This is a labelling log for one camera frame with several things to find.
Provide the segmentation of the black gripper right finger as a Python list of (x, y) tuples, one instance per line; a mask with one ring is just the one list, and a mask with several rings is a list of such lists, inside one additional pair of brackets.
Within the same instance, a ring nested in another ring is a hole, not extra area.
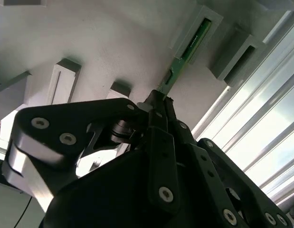
[(291, 228), (287, 215), (212, 141), (196, 141), (164, 101), (195, 221), (205, 228)]

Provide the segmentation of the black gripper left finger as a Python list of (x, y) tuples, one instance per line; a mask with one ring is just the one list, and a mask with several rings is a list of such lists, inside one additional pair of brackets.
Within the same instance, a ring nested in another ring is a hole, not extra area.
[(153, 90), (143, 110), (125, 98), (26, 108), (15, 116), (2, 167), (6, 180), (46, 213), (66, 186), (149, 143), (173, 143), (164, 101)]

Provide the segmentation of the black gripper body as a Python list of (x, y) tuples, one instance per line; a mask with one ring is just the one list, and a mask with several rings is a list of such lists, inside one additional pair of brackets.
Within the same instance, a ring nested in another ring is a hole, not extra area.
[(206, 151), (153, 142), (64, 187), (45, 228), (229, 228), (232, 203)]

